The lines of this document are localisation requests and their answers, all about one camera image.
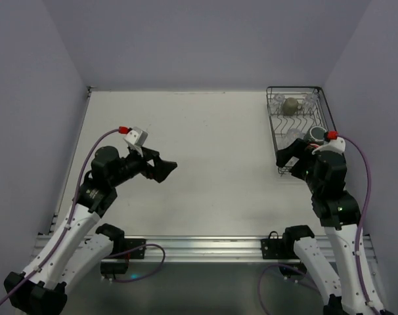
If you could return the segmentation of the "clear faceted glass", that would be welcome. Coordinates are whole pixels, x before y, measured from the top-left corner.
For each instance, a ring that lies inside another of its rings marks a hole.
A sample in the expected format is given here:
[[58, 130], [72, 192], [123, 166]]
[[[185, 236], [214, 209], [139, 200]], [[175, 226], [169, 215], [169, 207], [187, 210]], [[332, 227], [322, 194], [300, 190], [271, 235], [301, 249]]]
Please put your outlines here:
[[289, 129], [281, 138], [278, 148], [285, 149], [289, 147], [297, 138], [303, 139], [304, 138], [304, 133], [300, 131], [299, 129]]

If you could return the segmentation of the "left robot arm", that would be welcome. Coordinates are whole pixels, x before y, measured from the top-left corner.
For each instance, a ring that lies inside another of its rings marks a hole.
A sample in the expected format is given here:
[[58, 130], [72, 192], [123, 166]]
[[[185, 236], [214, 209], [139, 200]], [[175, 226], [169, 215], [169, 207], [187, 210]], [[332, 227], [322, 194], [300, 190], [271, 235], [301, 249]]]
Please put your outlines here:
[[161, 183], [176, 168], [176, 162], [162, 160], [148, 148], [130, 149], [126, 157], [113, 146], [99, 148], [62, 224], [21, 273], [6, 277], [11, 305], [26, 314], [60, 314], [92, 267], [109, 255], [128, 252], [123, 230], [98, 224], [116, 200], [117, 186], [137, 175]]

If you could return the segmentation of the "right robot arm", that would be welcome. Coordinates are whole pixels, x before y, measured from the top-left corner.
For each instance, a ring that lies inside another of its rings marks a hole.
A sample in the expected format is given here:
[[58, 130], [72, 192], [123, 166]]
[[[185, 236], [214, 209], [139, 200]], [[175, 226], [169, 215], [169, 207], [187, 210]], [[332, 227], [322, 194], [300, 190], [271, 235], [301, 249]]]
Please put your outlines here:
[[344, 152], [345, 140], [327, 132], [323, 144], [297, 138], [276, 153], [279, 167], [297, 159], [290, 173], [307, 184], [336, 264], [332, 266], [322, 254], [308, 226], [291, 226], [282, 238], [312, 277], [324, 314], [389, 314], [370, 277], [359, 204], [345, 189]]

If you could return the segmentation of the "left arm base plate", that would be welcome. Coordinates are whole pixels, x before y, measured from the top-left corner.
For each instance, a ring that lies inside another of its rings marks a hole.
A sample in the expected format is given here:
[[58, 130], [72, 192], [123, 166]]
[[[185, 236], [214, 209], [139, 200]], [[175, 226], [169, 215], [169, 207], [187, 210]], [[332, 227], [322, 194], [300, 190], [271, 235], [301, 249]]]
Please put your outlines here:
[[146, 240], [144, 238], [125, 238], [115, 245], [107, 259], [144, 259]]

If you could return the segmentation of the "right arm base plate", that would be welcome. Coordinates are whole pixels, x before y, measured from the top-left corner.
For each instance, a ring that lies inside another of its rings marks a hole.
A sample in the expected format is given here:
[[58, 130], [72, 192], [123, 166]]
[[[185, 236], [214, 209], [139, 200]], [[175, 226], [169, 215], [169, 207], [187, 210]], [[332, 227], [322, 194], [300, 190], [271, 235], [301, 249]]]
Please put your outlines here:
[[292, 250], [287, 249], [278, 232], [271, 231], [266, 238], [260, 239], [261, 256], [264, 260], [292, 260], [298, 259]]

